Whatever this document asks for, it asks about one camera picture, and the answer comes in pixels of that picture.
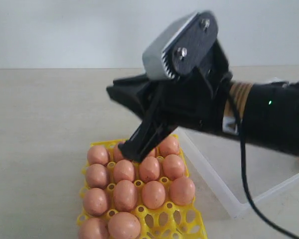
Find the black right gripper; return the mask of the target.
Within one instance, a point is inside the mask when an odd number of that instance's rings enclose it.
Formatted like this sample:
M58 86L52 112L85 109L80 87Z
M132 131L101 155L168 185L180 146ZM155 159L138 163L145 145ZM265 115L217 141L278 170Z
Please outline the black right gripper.
M151 81L145 75L114 79L109 98L142 119L118 149L126 159L142 162L178 126L223 134L222 119L229 73L205 80L195 72L177 82Z

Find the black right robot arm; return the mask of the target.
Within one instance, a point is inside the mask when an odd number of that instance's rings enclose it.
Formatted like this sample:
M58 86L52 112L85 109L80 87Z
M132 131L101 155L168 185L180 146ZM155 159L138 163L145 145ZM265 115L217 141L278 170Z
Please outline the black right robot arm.
M299 155L299 82L250 84L231 77L207 82L194 72L177 80L115 80L109 97L142 121L120 146L123 156L142 161L177 127Z

